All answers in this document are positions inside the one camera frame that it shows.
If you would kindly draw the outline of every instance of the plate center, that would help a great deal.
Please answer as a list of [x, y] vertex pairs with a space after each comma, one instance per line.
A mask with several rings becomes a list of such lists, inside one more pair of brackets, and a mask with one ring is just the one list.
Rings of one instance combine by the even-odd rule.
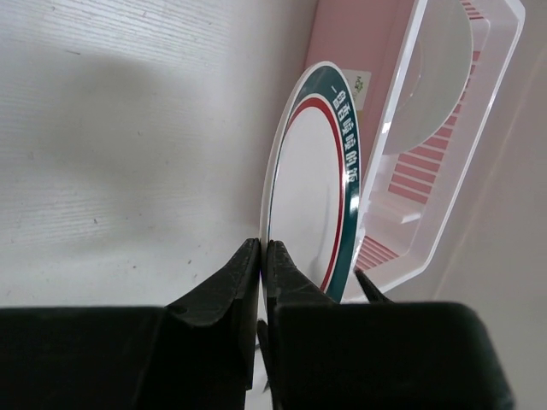
[[306, 108], [287, 130], [273, 190], [270, 238], [283, 241], [298, 269], [321, 286], [338, 244], [340, 163], [327, 117]]

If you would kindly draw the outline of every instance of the sticker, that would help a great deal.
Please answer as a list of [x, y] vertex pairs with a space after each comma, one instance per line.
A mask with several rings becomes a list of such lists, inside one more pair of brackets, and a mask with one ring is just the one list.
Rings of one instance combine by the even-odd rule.
[[368, 84], [371, 73], [369, 71], [342, 70], [345, 78], [350, 84], [351, 95], [357, 111], [362, 111], [367, 98]]

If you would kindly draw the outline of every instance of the wooden surface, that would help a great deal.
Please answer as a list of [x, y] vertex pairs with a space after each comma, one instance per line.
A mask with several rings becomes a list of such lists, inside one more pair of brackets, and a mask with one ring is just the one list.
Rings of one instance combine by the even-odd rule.
[[165, 304], [257, 235], [315, 2], [3, 2], [0, 303]]

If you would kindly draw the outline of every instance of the white plate in rack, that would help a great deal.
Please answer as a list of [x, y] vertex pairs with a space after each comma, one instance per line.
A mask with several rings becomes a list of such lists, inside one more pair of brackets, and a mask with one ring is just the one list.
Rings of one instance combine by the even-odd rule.
[[473, 60], [471, 23], [462, 4], [427, 4], [384, 154], [400, 154], [431, 137], [450, 117]]
[[347, 81], [330, 62], [298, 80], [275, 134], [260, 236], [336, 301], [344, 293], [360, 198], [359, 131]]

